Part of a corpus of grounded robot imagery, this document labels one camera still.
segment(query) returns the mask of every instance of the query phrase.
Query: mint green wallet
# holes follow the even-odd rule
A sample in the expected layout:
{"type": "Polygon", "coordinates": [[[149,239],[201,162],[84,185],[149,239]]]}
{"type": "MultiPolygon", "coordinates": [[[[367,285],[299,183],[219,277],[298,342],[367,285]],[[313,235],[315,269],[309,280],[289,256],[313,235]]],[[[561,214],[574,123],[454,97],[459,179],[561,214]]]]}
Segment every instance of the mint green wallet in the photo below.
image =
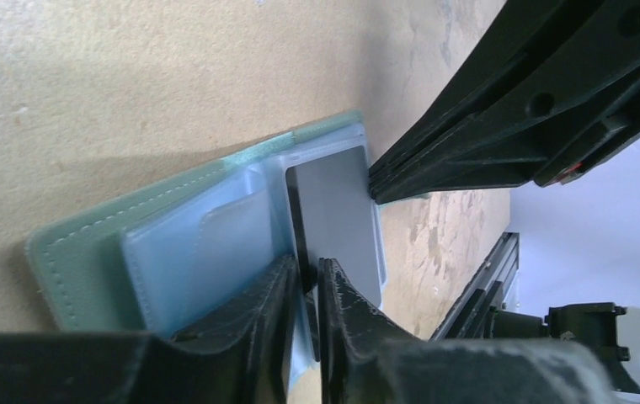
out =
{"type": "Polygon", "coordinates": [[[360,114],[351,112],[286,132],[34,232],[26,253],[58,327],[144,328],[120,250],[122,229],[171,209],[238,167],[360,121],[360,114]]]}

